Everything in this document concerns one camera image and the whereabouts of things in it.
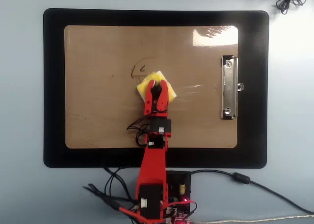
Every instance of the red robotic arm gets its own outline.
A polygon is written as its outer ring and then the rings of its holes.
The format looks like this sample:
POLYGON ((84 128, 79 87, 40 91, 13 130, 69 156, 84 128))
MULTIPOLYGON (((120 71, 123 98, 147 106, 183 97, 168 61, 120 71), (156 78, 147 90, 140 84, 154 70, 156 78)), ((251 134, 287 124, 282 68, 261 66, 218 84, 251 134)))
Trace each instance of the red robotic arm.
POLYGON ((168 207, 165 153, 171 137, 171 120, 167 119, 168 87, 165 80, 148 84, 144 115, 150 120, 146 148, 136 187, 140 200, 139 214, 153 223, 163 222, 163 210, 168 207))

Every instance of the light blue table surface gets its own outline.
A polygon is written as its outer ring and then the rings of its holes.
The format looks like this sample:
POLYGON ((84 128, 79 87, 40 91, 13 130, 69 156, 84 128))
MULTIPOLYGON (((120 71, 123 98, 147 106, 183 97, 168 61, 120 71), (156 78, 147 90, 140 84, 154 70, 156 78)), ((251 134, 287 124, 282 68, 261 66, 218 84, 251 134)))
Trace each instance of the light blue table surface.
MULTIPOLYGON (((131 223, 81 188, 89 182, 103 187, 109 176, 102 169, 49 169, 43 163, 43 12, 51 7, 268 12, 268 162, 260 170, 227 171, 249 175, 314 210, 314 0, 298 9, 292 5, 285 16, 275 2, 0 0, 0 224, 131 223)), ((138 172, 121 172, 133 193, 138 172)), ((116 194, 122 194, 114 184, 116 194)), ((191 195, 199 206, 194 220, 303 214, 263 190, 218 174, 194 175, 191 195)))

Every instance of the cable ferrite bead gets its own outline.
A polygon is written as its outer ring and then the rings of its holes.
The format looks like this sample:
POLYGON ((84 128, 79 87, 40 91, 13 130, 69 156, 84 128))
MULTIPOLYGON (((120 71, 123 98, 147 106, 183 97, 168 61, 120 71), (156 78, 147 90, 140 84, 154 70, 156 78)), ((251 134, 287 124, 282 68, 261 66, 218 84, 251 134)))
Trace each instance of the cable ferrite bead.
POLYGON ((239 173, 234 173, 232 178, 234 181, 238 181, 238 182, 241 182, 243 184, 249 184, 251 181, 249 176, 239 174, 239 173))

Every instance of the black frame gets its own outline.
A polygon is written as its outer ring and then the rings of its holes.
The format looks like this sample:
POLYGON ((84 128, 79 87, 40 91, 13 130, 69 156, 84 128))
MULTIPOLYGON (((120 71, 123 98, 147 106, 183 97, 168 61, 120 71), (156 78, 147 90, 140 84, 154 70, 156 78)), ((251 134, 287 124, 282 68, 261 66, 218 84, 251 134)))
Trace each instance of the black frame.
POLYGON ((69 149, 65 145, 64 28, 67 25, 238 28, 237 140, 234 149, 169 148, 167 167, 262 168, 266 164, 269 15, 264 11, 129 11, 47 9, 44 12, 44 163, 48 167, 140 167, 144 150, 69 149))

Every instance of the wooden clipboard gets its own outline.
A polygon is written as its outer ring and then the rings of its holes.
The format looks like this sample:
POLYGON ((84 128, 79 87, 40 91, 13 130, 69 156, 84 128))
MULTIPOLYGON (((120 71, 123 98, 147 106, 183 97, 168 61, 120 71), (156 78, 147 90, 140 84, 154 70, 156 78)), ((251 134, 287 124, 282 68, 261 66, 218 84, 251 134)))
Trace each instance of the wooden clipboard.
POLYGON ((161 71, 171 148, 234 148, 237 120, 221 119, 224 55, 237 57, 234 26, 69 25, 65 38, 65 135, 69 148, 137 147, 129 124, 143 116, 136 86, 161 71))

